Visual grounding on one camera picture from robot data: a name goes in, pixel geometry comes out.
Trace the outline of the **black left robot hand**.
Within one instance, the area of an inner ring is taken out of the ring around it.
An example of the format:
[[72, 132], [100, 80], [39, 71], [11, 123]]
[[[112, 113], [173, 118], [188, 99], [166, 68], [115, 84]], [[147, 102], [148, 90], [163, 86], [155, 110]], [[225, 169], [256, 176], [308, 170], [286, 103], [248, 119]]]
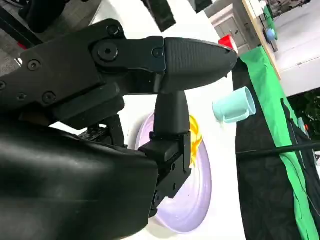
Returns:
[[142, 0], [161, 32], [176, 24], [171, 7], [167, 0]]

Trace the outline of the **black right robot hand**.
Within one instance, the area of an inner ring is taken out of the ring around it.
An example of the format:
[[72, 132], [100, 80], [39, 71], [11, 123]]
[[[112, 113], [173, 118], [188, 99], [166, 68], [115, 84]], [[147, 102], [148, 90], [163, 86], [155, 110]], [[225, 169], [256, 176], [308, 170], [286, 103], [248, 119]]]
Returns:
[[191, 175], [185, 91], [226, 76], [232, 48], [127, 39], [106, 19], [34, 46], [0, 79], [0, 237], [114, 240]]

